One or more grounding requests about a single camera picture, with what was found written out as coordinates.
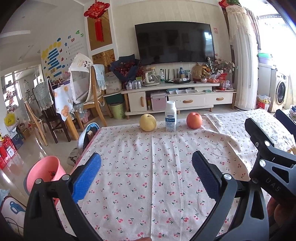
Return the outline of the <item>person's right hand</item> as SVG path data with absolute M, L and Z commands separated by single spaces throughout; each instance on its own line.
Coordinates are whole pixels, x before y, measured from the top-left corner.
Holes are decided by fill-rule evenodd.
M 273 197 L 267 204 L 268 221 L 270 227 L 283 227 L 295 229 L 295 205 L 285 206 L 277 202 Z

